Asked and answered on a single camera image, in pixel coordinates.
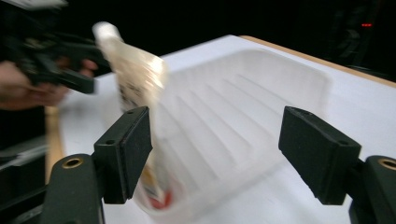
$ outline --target clear plastic tray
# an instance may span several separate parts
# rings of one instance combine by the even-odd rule
[[[325,109],[331,83],[319,70],[265,49],[213,57],[171,72],[155,113],[174,201],[156,210],[141,186],[134,199],[159,223],[187,223],[284,162],[285,105]]]

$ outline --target white surface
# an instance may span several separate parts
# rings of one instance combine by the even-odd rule
[[[158,116],[155,118],[159,121],[156,132],[164,127],[161,126],[160,118],[163,118],[166,111],[171,111],[172,116],[177,112],[176,121],[181,123],[181,120],[188,120],[186,118],[189,117],[189,114],[194,115],[193,118],[210,119],[214,118],[213,116],[223,109],[223,112],[218,115],[220,119],[236,122],[234,127],[242,127],[247,122],[251,124],[249,126],[251,128],[255,126],[255,122],[244,122],[244,120],[256,118],[257,123],[257,118],[260,117],[259,111],[268,112],[270,110],[265,110],[263,107],[248,109],[249,106],[270,105],[275,109],[276,115],[279,114],[282,104],[285,103],[280,100],[283,99],[292,105],[314,112],[363,145],[361,159],[364,160],[374,154],[396,157],[393,149],[396,146],[396,138],[392,136],[396,131],[396,119],[393,115],[396,112],[396,104],[393,103],[393,100],[396,99],[394,88],[309,62],[236,36],[224,36],[190,49],[165,55],[163,58],[170,68],[169,86],[172,89],[166,89],[164,92],[165,99],[162,101]],[[241,79],[238,79],[240,77],[235,76],[235,74],[242,74],[242,77],[262,77],[256,79],[256,83],[260,84],[261,87],[265,86],[262,89],[275,93],[276,97],[268,98],[267,96],[271,96],[271,94],[256,95],[256,99],[262,99],[261,96],[267,97],[260,104],[253,101],[253,97],[240,98],[243,94],[240,91],[230,91],[233,85],[230,86],[229,82],[227,85],[220,82],[218,82],[219,85],[216,84],[215,77],[212,78],[211,76],[217,76],[218,74],[222,75],[221,80],[232,80],[233,84],[236,84],[237,87],[239,85],[241,88],[246,83],[244,84]],[[290,74],[299,78],[293,79]],[[202,81],[200,76],[205,83],[212,83],[213,79],[213,84],[209,85],[211,89],[196,85]],[[254,90],[254,88],[249,88],[248,92],[254,93],[256,92]],[[232,100],[217,101],[219,104],[229,103],[228,105],[216,105],[215,94],[210,94],[214,91],[223,92],[226,96],[230,96]],[[175,92],[183,92],[183,94],[176,94],[175,96]],[[199,101],[196,98],[197,96],[204,97],[204,100]],[[181,99],[182,104],[168,99]],[[205,105],[202,105],[202,103],[209,105],[208,108],[215,107],[217,113],[212,113],[207,108],[204,109]],[[179,107],[183,104],[190,104],[190,106]],[[236,107],[243,106],[240,108],[244,108],[242,111],[245,113],[239,113],[237,109],[231,110],[233,112],[230,113],[227,106],[235,104]],[[73,92],[60,108],[61,136],[65,153],[67,155],[93,153],[94,142],[120,116],[120,103],[118,102],[114,76],[99,77],[95,95]],[[207,183],[202,183],[202,186],[186,186],[186,183],[190,183],[191,174],[199,173],[194,171],[183,173],[176,170],[177,176],[184,180],[184,182],[181,181],[181,186],[185,188],[181,191],[179,201],[176,201],[175,206],[162,214],[156,214],[152,218],[136,206],[134,201],[129,201],[124,205],[106,204],[106,223],[165,223],[169,220],[172,223],[179,221],[180,223],[196,224],[349,223],[347,209],[350,200],[348,198],[343,206],[321,205],[294,169],[281,156],[276,147],[276,141],[274,141],[280,128],[278,126],[280,121],[278,116],[272,118],[269,120],[272,121],[268,124],[269,126],[256,127],[258,131],[268,131],[268,139],[272,141],[264,149],[264,154],[261,151],[249,150],[245,154],[241,153],[234,157],[235,163],[227,164],[227,154],[223,154],[222,157],[215,154],[215,156],[219,156],[215,159],[213,154],[205,154],[208,151],[202,149],[202,147],[187,148],[187,150],[199,151],[209,161],[212,160],[206,170],[214,171],[217,178],[205,179],[208,178],[206,175],[201,177],[194,175],[192,178],[201,178],[198,183],[203,181],[207,181]],[[209,126],[213,125],[211,128],[203,130],[206,133],[213,132],[216,128],[226,130],[219,123],[220,119],[214,119],[212,123],[205,120],[204,123],[209,124]],[[163,125],[167,124],[166,122],[169,123],[169,121],[169,117],[163,119]],[[188,124],[184,121],[182,123],[185,125],[200,124],[200,122]],[[206,138],[199,143],[201,144],[199,146],[210,145],[212,142],[209,142],[207,137],[216,134],[220,135],[217,135],[219,140],[222,139],[221,135],[225,133],[213,132],[207,135],[197,133],[190,138],[199,139],[200,136],[205,136]],[[172,132],[166,132],[162,137],[169,140],[172,139],[170,138],[171,135]],[[243,136],[245,137],[241,138],[242,140],[248,140],[253,145],[254,142],[257,142],[256,146],[252,147],[253,149],[260,147],[261,141],[263,141],[263,139],[259,139],[263,135],[256,137],[252,137],[252,135]],[[183,139],[189,139],[189,137],[177,137],[178,135],[173,138],[174,140],[168,141],[168,146],[177,142],[181,144]],[[227,147],[224,147],[224,144],[217,146],[223,149],[233,148],[233,145],[242,146],[242,140],[237,141],[236,138],[230,140],[233,140],[233,143]],[[238,151],[233,149],[228,156],[233,155],[233,153],[238,153]],[[241,159],[243,155],[247,156],[245,166],[241,165],[244,164]],[[188,167],[190,170],[193,170],[194,167],[196,169],[204,167],[199,164],[201,163],[193,164],[190,162]],[[194,219],[186,221],[185,218],[190,218],[189,215],[194,215]]]

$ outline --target red light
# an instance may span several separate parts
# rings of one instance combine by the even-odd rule
[[[362,23],[361,27],[372,27],[373,24],[372,23]]]

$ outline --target person's arm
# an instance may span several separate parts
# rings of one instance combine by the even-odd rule
[[[83,61],[81,74],[92,76],[96,64]],[[69,89],[62,85],[41,83],[32,86],[30,80],[9,61],[0,62],[0,109],[23,110],[39,105],[59,104]]]

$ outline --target human hand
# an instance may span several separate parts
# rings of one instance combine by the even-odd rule
[[[66,68],[69,62],[66,58],[57,61],[60,68]],[[92,77],[92,70],[97,65],[89,60],[82,61],[81,74]],[[0,63],[0,109],[23,110],[39,105],[57,105],[69,92],[62,85],[40,83],[32,86],[29,78],[23,74],[15,63],[4,61]]]

